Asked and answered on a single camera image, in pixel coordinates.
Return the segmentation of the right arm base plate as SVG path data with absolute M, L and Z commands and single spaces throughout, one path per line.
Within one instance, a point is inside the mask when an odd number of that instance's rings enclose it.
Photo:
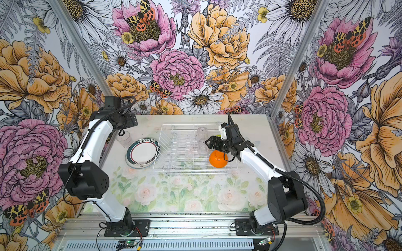
M 237 236 L 278 236 L 279 230 L 273 224 L 259 225 L 252 219 L 235 219 L 235 232 Z

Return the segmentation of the white wire dish rack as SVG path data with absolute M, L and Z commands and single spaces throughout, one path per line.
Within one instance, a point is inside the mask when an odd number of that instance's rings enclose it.
M 208 149 L 207 154 L 197 152 L 197 129 L 208 129 L 207 139 L 210 136 L 220 135 L 220 123 L 167 123 L 161 126 L 159 135 L 160 152 L 157 156 L 153 171 L 168 175 L 173 174 L 224 174 L 238 169 L 238 161 L 229 162 L 224 168 L 214 168 L 209 163 L 209 156 L 213 152 Z

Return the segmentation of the clear glass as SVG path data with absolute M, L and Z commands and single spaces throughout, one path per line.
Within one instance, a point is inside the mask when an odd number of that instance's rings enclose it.
M 119 130 L 116 140 L 126 149 L 129 148 L 133 142 L 130 132 L 123 129 Z
M 197 152 L 200 155 L 205 155 L 208 152 L 208 147 L 205 144 L 205 141 L 207 140 L 207 134 L 208 134 L 208 129 L 206 127 L 199 127 L 197 129 L 197 140 L 198 140 L 198 146 L 197 146 Z

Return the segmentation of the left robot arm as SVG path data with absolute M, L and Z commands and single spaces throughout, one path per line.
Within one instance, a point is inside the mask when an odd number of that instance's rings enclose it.
M 77 152 L 58 169 L 69 195 L 99 208 L 110 236 L 129 236 L 134 223 L 129 209 L 108 190 L 110 178 L 102 170 L 100 159 L 111 133 L 137 126 L 136 117 L 130 112 L 135 103 L 133 97 L 105 97 L 104 107 L 90 115 L 88 131 Z

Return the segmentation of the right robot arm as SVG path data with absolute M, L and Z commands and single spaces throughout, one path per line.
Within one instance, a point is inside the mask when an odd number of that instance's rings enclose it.
M 252 168 L 267 182 L 267 204 L 250 213 L 249 224 L 254 233 L 264 227 L 289 221 L 307 209 L 304 186 L 295 172 L 287 172 L 268 161 L 254 144 L 240 133 L 237 124 L 219 126 L 220 137 L 211 136 L 205 144 L 209 149 L 234 158 Z

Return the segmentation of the red green rimmed plate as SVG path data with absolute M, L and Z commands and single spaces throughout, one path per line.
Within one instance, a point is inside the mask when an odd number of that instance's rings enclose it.
M 128 147 L 125 161 L 131 168 L 144 169 L 155 162 L 159 152 L 158 141 L 153 138 L 142 138 Z

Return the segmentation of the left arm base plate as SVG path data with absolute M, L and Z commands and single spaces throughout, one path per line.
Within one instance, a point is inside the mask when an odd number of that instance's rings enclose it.
M 105 237 L 147 237 L 150 230 L 150 220 L 132 220 L 131 223 L 124 221 L 112 222 L 106 227 Z

